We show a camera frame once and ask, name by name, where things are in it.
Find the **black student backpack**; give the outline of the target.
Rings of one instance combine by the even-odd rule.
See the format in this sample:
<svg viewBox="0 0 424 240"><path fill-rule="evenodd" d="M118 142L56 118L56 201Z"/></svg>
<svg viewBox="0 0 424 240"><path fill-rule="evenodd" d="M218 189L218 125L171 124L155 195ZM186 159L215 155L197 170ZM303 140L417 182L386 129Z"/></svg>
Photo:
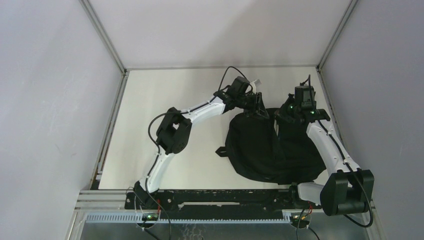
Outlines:
<svg viewBox="0 0 424 240"><path fill-rule="evenodd" d="M278 185L314 181L326 166L307 136L307 126L281 120L275 112L268 108L269 118L235 115L224 146L215 153L227 157L236 173L249 180Z"/></svg>

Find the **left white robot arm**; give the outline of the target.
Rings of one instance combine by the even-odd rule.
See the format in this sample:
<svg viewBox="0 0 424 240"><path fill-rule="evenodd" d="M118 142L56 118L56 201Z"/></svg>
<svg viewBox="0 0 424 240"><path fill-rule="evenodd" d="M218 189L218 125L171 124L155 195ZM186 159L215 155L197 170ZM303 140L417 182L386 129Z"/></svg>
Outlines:
<svg viewBox="0 0 424 240"><path fill-rule="evenodd" d="M194 126L235 108L245 110L248 116L270 117L261 92L231 90L229 86L214 92L211 99L194 107L184 110L171 107L160 114L162 121L156 130L156 138L150 138L157 148L155 158L147 173L133 187L138 204L145 209L155 205L157 196L154 192L159 190L171 160L188 145Z"/></svg>

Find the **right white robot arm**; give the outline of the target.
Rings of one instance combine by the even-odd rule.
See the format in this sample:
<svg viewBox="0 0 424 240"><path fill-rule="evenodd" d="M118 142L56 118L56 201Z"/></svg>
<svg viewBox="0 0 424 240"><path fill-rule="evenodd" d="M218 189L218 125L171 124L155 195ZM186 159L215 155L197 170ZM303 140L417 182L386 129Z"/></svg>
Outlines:
<svg viewBox="0 0 424 240"><path fill-rule="evenodd" d="M289 94L276 111L281 121L302 127L313 142L328 173L325 184L299 183L289 194L289 203L302 208L308 202L322 207L327 216L365 213L370 209L374 175L350 157L338 138L325 109L313 109L310 101L297 101Z"/></svg>

